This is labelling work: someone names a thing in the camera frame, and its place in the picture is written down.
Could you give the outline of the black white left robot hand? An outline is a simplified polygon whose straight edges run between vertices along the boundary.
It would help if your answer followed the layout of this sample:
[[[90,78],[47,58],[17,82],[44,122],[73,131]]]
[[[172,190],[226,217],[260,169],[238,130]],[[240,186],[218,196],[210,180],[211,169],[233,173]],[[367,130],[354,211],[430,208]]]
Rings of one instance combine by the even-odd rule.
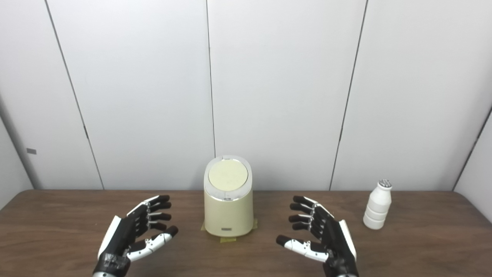
[[[132,262],[153,254],[169,243],[179,232],[163,221],[170,214],[161,212],[171,207],[169,195],[143,200],[125,217],[114,216],[97,253],[93,277],[125,277]]]

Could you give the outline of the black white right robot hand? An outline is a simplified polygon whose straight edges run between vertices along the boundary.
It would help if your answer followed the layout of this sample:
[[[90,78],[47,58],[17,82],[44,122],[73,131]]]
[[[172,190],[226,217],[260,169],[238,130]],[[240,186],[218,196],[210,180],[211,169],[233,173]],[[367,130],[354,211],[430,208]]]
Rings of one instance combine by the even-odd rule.
[[[322,262],[327,277],[358,277],[357,253],[346,221],[336,220],[321,203],[305,196],[294,196],[289,207],[303,212],[288,218],[293,230],[309,231],[318,242],[278,235],[276,243]]]

